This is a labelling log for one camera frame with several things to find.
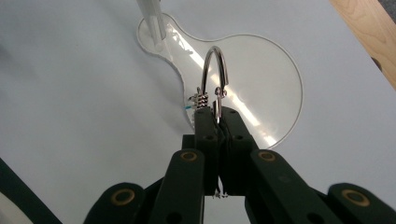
metal key ring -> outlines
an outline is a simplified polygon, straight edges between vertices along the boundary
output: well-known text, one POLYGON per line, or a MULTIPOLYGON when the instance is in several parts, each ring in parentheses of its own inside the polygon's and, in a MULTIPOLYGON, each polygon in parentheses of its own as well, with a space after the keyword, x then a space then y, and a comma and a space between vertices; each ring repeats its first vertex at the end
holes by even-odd
POLYGON ((206 80, 207 80, 207 72, 209 70, 210 59, 212 58, 212 54, 216 55, 216 59, 219 67, 219 82, 220 86, 216 88, 215 94, 218 96, 218 99, 213 102, 214 114, 216 117, 216 121, 219 123, 219 119, 221 118, 221 99, 227 94, 227 91, 224 90, 224 87, 228 85, 228 73, 227 67, 225 64, 224 56, 221 52, 221 49, 217 46, 213 46, 207 52, 205 57, 204 64, 204 72, 202 74, 202 83, 200 89, 200 95, 203 96, 206 93, 206 80))

white table surface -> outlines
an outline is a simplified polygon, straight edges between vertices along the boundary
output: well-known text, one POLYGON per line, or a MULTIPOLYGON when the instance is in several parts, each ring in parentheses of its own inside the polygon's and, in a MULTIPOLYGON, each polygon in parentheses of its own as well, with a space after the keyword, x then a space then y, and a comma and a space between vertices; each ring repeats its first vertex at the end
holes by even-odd
MULTIPOLYGON (((201 39, 253 34, 285 48, 304 102, 277 152, 313 188, 348 182, 396 207, 396 94, 328 1, 162 1, 201 39)), ((63 223, 104 190, 147 187, 192 133, 183 87, 136 41, 133 0, 0 2, 0 156, 63 223)), ((243 199, 205 223, 248 223, 243 199)))

wooden edge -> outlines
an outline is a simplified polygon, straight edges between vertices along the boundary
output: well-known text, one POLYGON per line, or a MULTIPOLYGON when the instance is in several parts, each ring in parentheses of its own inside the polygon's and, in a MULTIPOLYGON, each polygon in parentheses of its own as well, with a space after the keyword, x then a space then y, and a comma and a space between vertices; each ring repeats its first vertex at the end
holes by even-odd
POLYGON ((377 0, 329 0, 396 90, 396 24, 377 0))

metal hook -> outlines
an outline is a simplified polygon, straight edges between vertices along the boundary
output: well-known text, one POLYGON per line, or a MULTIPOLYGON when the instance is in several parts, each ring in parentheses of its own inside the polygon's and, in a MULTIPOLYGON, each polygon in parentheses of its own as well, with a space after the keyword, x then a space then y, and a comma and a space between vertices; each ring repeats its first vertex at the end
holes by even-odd
POLYGON ((219 82, 220 82, 220 86, 216 87, 215 90, 215 94, 218 96, 218 99, 213 102, 213 113, 216 118, 216 122, 219 123, 219 120, 221 118, 221 99, 227 95, 227 91, 224 90, 224 87, 228 85, 228 73, 224 61, 224 56, 221 52, 221 49, 217 46, 213 46, 212 48, 210 48, 210 50, 206 54, 204 72, 202 75, 202 83, 201 83, 201 89, 199 90, 199 95, 200 96, 206 95, 207 72, 209 70, 210 59, 212 58, 213 53, 215 53, 216 59, 218 61, 219 82))

